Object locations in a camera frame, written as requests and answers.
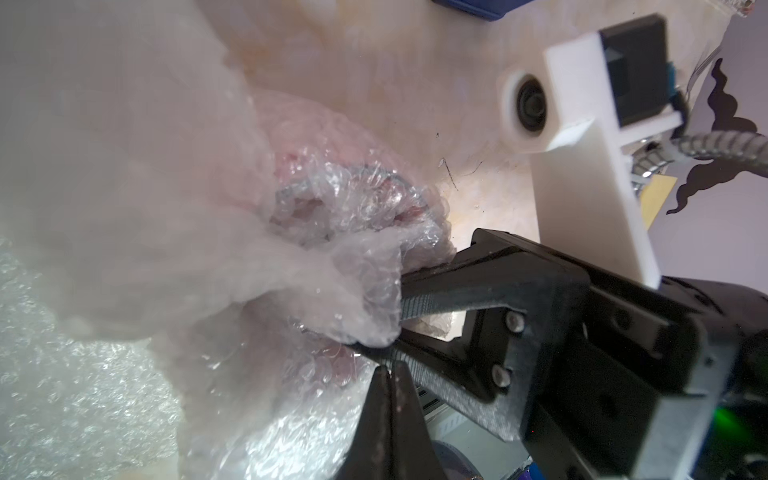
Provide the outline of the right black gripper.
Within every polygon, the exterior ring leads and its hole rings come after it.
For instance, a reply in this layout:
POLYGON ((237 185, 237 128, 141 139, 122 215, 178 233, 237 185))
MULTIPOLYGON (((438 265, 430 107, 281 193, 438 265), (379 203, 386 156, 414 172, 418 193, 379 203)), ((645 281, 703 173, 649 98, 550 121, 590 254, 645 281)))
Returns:
MULTIPOLYGON (((522 438, 540 342, 506 329, 474 342, 404 330, 386 348, 414 382, 502 441, 522 438)), ((767 297, 722 282, 595 285, 537 400, 524 443, 539 479, 763 479, 767 297)))

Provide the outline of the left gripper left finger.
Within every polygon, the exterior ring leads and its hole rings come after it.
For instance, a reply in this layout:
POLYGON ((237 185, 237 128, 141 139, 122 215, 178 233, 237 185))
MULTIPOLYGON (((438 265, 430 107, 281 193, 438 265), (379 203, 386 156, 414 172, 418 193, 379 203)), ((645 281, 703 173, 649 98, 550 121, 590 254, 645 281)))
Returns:
POLYGON ((406 363, 373 373, 338 479, 444 479, 406 363))

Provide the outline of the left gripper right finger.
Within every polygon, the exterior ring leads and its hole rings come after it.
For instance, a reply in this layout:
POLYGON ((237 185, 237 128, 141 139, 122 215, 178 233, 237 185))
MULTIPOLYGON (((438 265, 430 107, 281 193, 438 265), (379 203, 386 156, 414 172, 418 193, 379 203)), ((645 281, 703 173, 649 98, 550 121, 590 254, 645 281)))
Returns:
POLYGON ((583 309, 589 286, 587 272, 558 252, 477 229, 451 262, 402 278, 401 318, 507 308, 531 320, 569 322, 583 309))

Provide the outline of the blue tape dispenser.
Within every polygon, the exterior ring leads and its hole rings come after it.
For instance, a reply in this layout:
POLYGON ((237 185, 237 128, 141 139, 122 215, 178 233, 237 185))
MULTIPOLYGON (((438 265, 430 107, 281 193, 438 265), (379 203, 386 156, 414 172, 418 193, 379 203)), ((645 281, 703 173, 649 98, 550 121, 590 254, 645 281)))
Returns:
POLYGON ((533 0, 433 0, 433 3, 457 10, 485 21, 502 19, 507 13, 521 8, 533 0))

